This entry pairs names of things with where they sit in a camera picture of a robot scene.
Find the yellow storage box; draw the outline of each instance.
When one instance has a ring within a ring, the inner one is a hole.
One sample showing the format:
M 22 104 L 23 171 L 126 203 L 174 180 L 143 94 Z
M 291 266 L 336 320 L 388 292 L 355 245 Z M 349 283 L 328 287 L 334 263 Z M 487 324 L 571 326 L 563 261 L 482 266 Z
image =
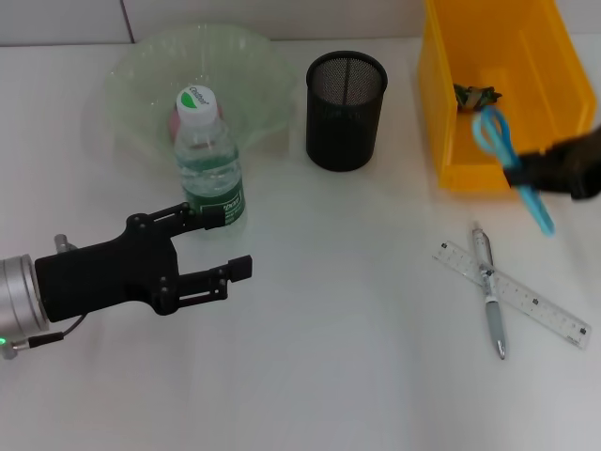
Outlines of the yellow storage box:
M 502 193 L 496 160 L 457 113 L 453 83 L 494 86 L 516 152 L 543 150 L 591 128 L 594 93 L 553 0 L 425 0 L 419 63 L 425 121 L 441 188 Z

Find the bottle cap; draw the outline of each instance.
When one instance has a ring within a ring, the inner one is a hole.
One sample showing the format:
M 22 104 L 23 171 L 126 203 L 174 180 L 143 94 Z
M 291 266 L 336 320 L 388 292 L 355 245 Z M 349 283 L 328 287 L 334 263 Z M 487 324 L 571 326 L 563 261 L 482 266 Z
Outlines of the bottle cap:
M 188 86 L 177 95 L 177 113 L 186 125 L 204 127 L 217 118 L 217 100 L 205 86 Z

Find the black mesh pen holder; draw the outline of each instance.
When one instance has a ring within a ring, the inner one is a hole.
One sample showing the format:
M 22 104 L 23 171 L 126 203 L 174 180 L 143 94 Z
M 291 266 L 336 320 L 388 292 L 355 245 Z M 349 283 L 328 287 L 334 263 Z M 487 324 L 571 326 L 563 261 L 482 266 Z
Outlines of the black mesh pen holder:
M 358 169 L 372 158 L 386 70 L 359 52 L 333 52 L 307 71 L 307 153 L 324 169 Z

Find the clear plastic bowl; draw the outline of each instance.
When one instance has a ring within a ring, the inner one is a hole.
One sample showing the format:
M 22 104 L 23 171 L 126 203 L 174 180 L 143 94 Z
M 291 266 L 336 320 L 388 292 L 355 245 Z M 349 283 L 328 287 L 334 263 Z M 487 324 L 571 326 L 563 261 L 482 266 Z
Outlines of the clear plastic bowl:
M 177 94 L 211 88 L 240 149 L 287 125 L 296 77 L 269 39 L 244 28 L 197 24 L 134 45 L 106 77 L 108 116 L 118 135 L 173 163 L 168 122 Z

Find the blue scissors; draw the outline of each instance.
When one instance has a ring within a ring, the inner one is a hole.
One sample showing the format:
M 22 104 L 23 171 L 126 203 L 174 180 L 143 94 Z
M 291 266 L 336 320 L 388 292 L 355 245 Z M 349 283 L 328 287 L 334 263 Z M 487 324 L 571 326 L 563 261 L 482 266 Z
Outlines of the blue scissors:
M 490 142 L 483 135 L 483 128 Z M 471 132 L 478 146 L 484 152 L 495 155 L 504 168 L 521 166 L 511 144 L 511 133 L 507 121 L 497 108 L 485 107 L 482 114 L 473 120 Z M 549 237 L 552 236 L 555 233 L 555 225 L 538 193 L 529 186 L 520 186 L 517 191 L 543 233 Z

